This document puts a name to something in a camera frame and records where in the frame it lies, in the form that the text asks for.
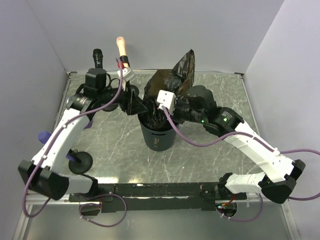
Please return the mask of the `dark blue trash bin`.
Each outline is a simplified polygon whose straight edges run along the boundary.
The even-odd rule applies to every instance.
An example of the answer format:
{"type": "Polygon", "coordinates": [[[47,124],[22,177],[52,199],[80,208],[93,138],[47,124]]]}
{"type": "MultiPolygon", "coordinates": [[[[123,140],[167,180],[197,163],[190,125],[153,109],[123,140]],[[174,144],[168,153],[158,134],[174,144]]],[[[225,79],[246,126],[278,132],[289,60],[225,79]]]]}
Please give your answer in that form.
{"type": "Polygon", "coordinates": [[[163,152],[171,148],[174,144],[176,132],[169,124],[169,128],[163,131],[154,131],[149,129],[145,123],[143,123],[142,114],[138,115],[142,135],[145,144],[153,151],[163,152]]]}

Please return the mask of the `black plastic trash bag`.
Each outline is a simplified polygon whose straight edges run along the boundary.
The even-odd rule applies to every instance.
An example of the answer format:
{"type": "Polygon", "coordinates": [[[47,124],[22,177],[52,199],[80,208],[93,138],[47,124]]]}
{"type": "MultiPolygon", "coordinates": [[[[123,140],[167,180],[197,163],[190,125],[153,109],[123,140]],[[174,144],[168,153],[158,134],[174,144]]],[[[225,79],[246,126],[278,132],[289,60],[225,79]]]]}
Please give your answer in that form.
{"type": "Polygon", "coordinates": [[[148,111],[138,115],[141,123],[152,131],[169,130],[171,125],[162,110],[158,110],[157,97],[160,90],[184,96],[194,84],[195,53],[190,49],[172,69],[159,69],[144,87],[143,104],[148,111]]]}

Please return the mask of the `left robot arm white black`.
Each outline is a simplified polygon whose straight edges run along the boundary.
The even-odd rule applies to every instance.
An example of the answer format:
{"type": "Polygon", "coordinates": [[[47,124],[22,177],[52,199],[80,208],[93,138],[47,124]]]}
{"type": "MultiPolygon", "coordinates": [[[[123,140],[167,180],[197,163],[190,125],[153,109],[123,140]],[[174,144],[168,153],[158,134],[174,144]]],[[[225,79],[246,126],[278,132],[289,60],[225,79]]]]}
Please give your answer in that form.
{"type": "Polygon", "coordinates": [[[62,118],[40,151],[29,161],[22,160],[18,171],[29,190],[59,200],[66,194],[81,194],[87,201],[99,195],[98,180],[87,175],[93,164],[92,156],[84,151],[71,153],[74,142],[90,124],[98,111],[121,108],[127,115],[137,115],[148,109],[131,84],[135,74],[125,67],[117,71],[118,87],[101,67],[91,68],[66,103],[62,118]]]}

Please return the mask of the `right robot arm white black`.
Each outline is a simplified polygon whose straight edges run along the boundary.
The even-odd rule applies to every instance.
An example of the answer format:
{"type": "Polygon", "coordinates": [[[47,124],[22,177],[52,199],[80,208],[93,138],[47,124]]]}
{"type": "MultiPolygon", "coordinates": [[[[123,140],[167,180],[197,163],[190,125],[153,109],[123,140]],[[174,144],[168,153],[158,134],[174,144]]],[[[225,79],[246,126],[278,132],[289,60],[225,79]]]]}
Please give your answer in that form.
{"type": "Polygon", "coordinates": [[[262,194],[274,203],[284,203],[294,190],[305,163],[292,160],[263,140],[232,108],[217,106],[213,93],[203,85],[191,87],[177,96],[173,120],[201,124],[244,153],[262,171],[254,174],[226,173],[219,179],[218,193],[230,199],[239,193],[262,194]]]}

